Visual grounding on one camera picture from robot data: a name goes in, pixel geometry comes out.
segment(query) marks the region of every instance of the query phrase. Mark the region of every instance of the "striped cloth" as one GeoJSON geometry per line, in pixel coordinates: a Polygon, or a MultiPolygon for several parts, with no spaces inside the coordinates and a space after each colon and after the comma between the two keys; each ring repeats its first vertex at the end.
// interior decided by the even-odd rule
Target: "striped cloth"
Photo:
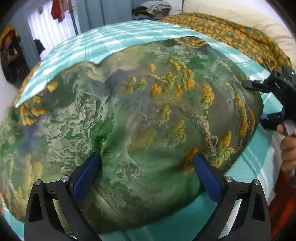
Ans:
{"type": "MultiPolygon", "coordinates": [[[[98,64],[108,55],[129,46],[184,36],[204,39],[212,48],[234,61],[252,80],[263,80],[269,76],[268,71],[244,54],[191,29],[149,20],[131,21],[93,29],[58,45],[28,82],[16,107],[39,93],[61,70],[75,63],[92,61],[98,64]]],[[[263,93],[261,96],[266,114],[281,110],[282,105],[274,95],[263,93]]],[[[280,141],[279,134],[265,131],[258,126],[248,146],[225,175],[230,175],[236,181],[242,182],[259,179],[268,198],[280,168],[280,151],[278,150],[280,141]]],[[[137,229],[104,234],[100,237],[104,241],[192,240],[204,226],[214,208],[215,203],[206,193],[203,193],[192,204],[170,217],[137,229]]],[[[23,237],[23,224],[16,221],[6,207],[4,207],[4,212],[15,232],[23,237]]],[[[235,215],[229,219],[224,234],[227,234],[231,228],[234,217],[235,215]]]]}

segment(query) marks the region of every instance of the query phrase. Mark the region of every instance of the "human hand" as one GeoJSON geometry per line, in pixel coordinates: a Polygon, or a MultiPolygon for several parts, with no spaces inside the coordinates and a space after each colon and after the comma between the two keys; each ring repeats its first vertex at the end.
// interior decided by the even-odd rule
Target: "human hand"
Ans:
{"type": "MultiPolygon", "coordinates": [[[[276,131],[280,134],[284,134],[284,127],[282,124],[276,127],[276,131]]],[[[281,158],[283,163],[281,170],[289,174],[296,167],[296,138],[285,137],[280,144],[282,151],[281,158]]]]}

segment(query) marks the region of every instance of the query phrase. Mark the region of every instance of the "blue gripper pad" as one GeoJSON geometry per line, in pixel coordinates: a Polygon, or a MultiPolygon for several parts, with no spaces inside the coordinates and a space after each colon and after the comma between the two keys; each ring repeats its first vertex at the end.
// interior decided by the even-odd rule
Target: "blue gripper pad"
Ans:
{"type": "Polygon", "coordinates": [[[90,162],[73,185],[72,200],[74,203],[80,202],[86,197],[90,185],[102,168],[102,160],[98,153],[92,153],[89,158],[91,158],[90,162]]]}
{"type": "Polygon", "coordinates": [[[195,172],[202,182],[205,190],[212,201],[219,203],[223,199],[225,184],[222,181],[223,174],[218,168],[211,166],[202,154],[193,158],[195,172]]]}

